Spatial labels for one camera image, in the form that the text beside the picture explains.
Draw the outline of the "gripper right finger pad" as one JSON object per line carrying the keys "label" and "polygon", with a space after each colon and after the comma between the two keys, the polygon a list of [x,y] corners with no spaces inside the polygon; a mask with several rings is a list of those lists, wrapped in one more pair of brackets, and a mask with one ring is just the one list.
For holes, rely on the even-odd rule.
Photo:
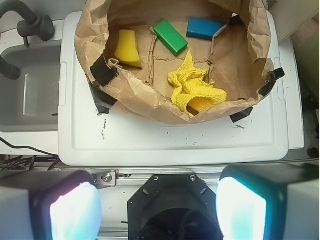
{"label": "gripper right finger pad", "polygon": [[216,213],[225,240],[318,240],[319,165],[228,165],[218,181]]}

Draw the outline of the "gripper left finger pad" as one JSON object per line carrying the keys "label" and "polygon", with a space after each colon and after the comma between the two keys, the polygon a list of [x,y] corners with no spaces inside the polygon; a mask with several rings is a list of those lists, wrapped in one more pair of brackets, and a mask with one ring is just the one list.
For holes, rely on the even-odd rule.
{"label": "gripper left finger pad", "polygon": [[102,200],[86,170],[0,174],[2,240],[96,240]]}

